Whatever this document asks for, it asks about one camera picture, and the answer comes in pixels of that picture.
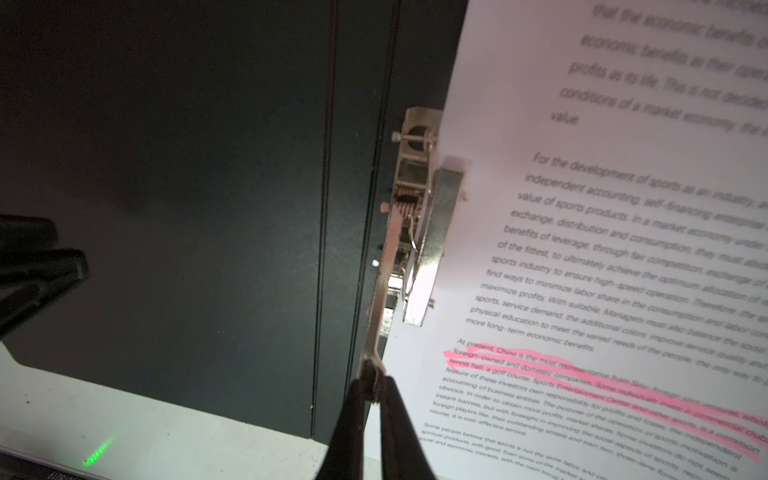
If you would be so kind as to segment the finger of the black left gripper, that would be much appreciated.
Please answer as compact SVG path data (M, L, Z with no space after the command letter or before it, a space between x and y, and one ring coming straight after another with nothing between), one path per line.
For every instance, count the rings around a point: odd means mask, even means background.
M75 249L1 254L1 338L89 278L86 255Z
M1 251L47 250L58 244L53 221L40 217L1 215Z

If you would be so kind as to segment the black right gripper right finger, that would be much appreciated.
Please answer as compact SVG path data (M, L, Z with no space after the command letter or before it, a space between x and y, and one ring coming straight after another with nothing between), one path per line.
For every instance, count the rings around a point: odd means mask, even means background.
M380 386L381 464L384 480L435 480L395 380Z

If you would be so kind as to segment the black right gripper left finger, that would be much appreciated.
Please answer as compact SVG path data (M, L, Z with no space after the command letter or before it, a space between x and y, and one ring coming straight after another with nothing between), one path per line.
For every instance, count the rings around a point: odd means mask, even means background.
M361 480L366 415L365 385L350 383L316 480Z

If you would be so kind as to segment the white and black file folder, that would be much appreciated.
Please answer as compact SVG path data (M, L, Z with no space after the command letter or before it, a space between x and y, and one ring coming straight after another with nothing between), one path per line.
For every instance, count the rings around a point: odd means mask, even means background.
M89 279L20 364L320 442L357 364L406 110L463 1L5 1L1 209Z

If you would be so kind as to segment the printed paper sheets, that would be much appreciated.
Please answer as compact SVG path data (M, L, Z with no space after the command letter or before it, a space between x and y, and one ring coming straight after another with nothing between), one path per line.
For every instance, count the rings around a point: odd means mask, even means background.
M384 354L447 479L767 475L767 5L472 1Z

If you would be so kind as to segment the silver folder clip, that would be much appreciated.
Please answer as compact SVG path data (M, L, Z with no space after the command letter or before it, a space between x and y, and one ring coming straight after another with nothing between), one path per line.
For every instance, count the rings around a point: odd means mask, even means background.
M442 112L412 107L391 140L398 147L388 215L360 374L384 374L379 340L384 326L397 321L420 327L432 305L432 292L445 252L465 168L440 167L437 143Z

